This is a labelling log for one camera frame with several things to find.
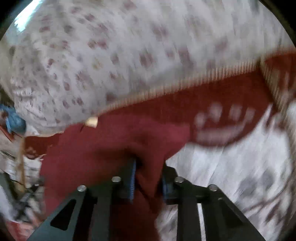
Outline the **white floral quilt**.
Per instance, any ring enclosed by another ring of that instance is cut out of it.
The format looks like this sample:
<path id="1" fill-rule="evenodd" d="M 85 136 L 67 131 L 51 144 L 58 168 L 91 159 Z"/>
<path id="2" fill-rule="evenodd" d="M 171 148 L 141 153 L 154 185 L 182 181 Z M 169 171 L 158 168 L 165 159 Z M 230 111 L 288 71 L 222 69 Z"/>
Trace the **white floral quilt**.
<path id="1" fill-rule="evenodd" d="M 52 133 L 133 92 L 291 46 L 259 1 L 37 1 L 1 40 L 1 87 L 30 129 Z"/>

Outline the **dark red garment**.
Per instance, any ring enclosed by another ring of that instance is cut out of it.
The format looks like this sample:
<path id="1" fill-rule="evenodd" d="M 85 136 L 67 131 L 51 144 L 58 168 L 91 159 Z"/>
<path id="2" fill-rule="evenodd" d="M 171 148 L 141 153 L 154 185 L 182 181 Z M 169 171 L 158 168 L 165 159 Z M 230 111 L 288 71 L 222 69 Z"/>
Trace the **dark red garment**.
<path id="1" fill-rule="evenodd" d="M 28 137 L 44 155 L 47 216 L 30 240 L 158 240 L 163 166 L 190 137 L 188 121 L 131 113 L 105 114 L 95 128 Z M 134 200 L 115 202 L 111 178 L 134 161 Z"/>

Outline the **red and white plush blanket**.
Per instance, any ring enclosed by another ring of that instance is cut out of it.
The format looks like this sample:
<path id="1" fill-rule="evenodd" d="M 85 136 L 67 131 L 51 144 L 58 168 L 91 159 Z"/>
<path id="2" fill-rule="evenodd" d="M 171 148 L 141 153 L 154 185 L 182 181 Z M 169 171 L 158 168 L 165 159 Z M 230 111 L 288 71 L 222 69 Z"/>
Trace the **red and white plush blanket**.
<path id="1" fill-rule="evenodd" d="M 108 113 L 190 123 L 190 140 L 165 161 L 185 181 L 178 204 L 162 197 L 158 240 L 294 240 L 294 98 L 295 51 L 277 51 L 133 94 L 78 124 L 95 128 Z"/>

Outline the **blue plastic bag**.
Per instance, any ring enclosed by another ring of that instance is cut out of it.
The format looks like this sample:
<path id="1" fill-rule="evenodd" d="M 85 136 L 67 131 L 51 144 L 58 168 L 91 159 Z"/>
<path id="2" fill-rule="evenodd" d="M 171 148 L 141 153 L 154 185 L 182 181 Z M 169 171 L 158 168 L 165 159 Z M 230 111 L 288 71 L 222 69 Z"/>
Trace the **blue plastic bag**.
<path id="1" fill-rule="evenodd" d="M 10 106 L 1 104 L 1 125 L 4 125 L 9 134 L 16 133 L 24 135 L 26 132 L 26 122 Z"/>

